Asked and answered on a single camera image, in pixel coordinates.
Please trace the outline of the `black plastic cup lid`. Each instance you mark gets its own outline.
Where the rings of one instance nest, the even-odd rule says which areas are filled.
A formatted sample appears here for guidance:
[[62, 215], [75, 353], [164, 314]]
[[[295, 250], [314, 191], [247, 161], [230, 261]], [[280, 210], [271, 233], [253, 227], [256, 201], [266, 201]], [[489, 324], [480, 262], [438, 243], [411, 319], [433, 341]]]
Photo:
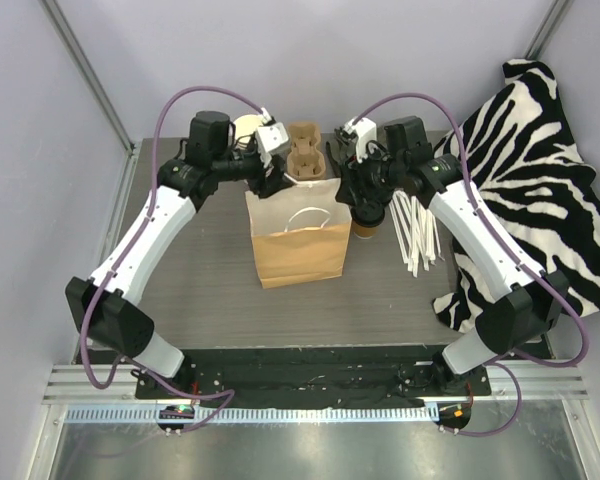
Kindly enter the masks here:
[[352, 208], [351, 209], [352, 220], [359, 226], [364, 228], [375, 228], [382, 224], [385, 219], [385, 209], [380, 207], [379, 209], [363, 209], [363, 208]]

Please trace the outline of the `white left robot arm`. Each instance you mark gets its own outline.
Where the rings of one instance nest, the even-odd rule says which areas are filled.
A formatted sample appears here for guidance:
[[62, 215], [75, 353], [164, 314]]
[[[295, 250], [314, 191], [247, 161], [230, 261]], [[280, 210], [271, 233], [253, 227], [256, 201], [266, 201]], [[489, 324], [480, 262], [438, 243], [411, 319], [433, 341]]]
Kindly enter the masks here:
[[228, 115], [201, 111], [177, 157], [157, 170], [155, 186], [124, 237], [87, 279], [72, 278], [65, 290], [83, 341], [93, 340], [159, 375], [170, 398], [193, 385], [184, 353], [162, 338], [139, 308], [145, 287], [179, 232], [223, 182], [244, 181], [260, 198], [289, 187], [283, 153], [290, 143], [284, 124], [261, 115], [247, 145], [236, 145]]

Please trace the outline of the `brown paper bag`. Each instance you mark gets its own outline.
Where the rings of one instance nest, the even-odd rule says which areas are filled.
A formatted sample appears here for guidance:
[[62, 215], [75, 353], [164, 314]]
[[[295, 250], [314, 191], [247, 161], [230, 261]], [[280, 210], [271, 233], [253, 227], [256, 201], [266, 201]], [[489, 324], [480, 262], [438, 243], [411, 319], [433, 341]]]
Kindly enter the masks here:
[[254, 262], [265, 289], [342, 275], [351, 214], [336, 201], [340, 180], [300, 182], [260, 199], [247, 192]]

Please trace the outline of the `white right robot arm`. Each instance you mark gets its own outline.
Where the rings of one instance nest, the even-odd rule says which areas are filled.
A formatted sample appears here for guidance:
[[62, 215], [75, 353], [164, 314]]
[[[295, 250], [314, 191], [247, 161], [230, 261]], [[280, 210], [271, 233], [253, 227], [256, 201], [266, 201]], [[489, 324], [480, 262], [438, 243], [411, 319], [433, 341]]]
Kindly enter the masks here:
[[475, 185], [464, 182], [457, 157], [434, 154], [420, 118], [405, 117], [383, 129], [384, 142], [369, 119], [336, 129], [338, 152], [329, 159], [340, 178], [337, 201], [349, 206], [356, 224], [375, 228], [391, 197], [407, 194], [450, 231], [494, 300], [468, 333], [433, 358], [433, 386], [452, 395], [466, 385], [470, 371], [549, 331], [562, 312], [559, 300], [568, 281], [559, 271], [547, 272], [513, 240]]

